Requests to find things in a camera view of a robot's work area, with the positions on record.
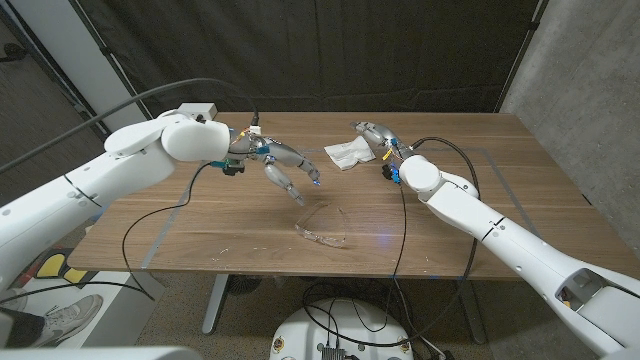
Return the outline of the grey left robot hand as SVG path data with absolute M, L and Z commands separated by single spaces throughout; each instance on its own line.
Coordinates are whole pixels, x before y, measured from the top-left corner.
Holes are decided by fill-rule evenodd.
M 276 164 L 296 167 L 306 173 L 315 185 L 319 184 L 320 173 L 317 167 L 297 150 L 251 129 L 241 132 L 232 131 L 231 134 L 229 149 L 222 165 L 225 175 L 234 176 L 237 173 L 243 173 L 246 160 L 260 162 L 264 165 L 266 177 L 284 189 L 299 205 L 304 204 L 303 197 L 292 180 Z

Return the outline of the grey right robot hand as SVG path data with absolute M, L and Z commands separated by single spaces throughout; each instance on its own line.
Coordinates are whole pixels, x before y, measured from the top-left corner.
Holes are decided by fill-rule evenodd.
M 350 127 L 363 136 L 370 145 L 384 147 L 402 161 L 415 155 L 415 152 L 405 145 L 392 130 L 382 124 L 360 121 L 351 122 Z

